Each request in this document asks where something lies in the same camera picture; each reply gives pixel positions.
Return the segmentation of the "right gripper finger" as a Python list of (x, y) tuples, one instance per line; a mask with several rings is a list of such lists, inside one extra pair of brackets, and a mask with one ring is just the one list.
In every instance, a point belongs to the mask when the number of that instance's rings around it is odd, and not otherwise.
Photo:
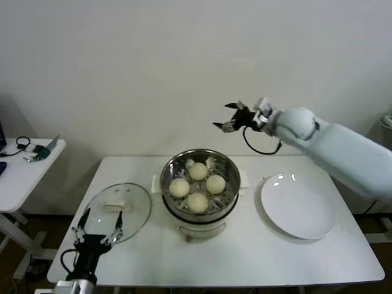
[(214, 122), (213, 125), (223, 131), (225, 134), (237, 132), (240, 130), (240, 128), (242, 128), (242, 125), (236, 122), (234, 119), (227, 122)]
[(236, 114), (245, 115), (250, 112), (249, 107), (242, 103), (242, 101), (225, 104), (224, 107), (236, 110)]

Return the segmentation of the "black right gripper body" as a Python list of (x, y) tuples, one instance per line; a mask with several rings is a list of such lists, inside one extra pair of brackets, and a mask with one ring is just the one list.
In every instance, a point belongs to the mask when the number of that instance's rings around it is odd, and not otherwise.
[(234, 129), (237, 131), (242, 127), (250, 127), (253, 131), (260, 131), (259, 126), (254, 121), (255, 112), (248, 108), (237, 109), (234, 114)]

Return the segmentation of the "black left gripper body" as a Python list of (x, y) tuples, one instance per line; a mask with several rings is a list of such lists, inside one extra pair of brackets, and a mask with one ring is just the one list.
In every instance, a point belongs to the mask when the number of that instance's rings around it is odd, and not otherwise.
[(95, 273), (99, 258), (108, 252), (105, 235), (84, 235), (83, 241), (75, 241), (74, 247), (78, 258), (75, 273)]

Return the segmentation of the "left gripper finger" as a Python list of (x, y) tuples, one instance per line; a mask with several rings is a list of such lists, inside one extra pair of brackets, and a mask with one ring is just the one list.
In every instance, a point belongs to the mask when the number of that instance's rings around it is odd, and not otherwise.
[(123, 237), (123, 212), (120, 211), (115, 223), (115, 229), (110, 236), (107, 236), (102, 243), (104, 245), (117, 244)]
[(75, 240), (73, 242), (74, 244), (82, 243), (84, 241), (84, 236), (86, 234), (85, 225), (87, 223), (90, 211), (90, 208), (86, 208), (80, 220), (78, 221), (77, 226), (72, 227), (72, 231), (74, 232), (75, 236)]

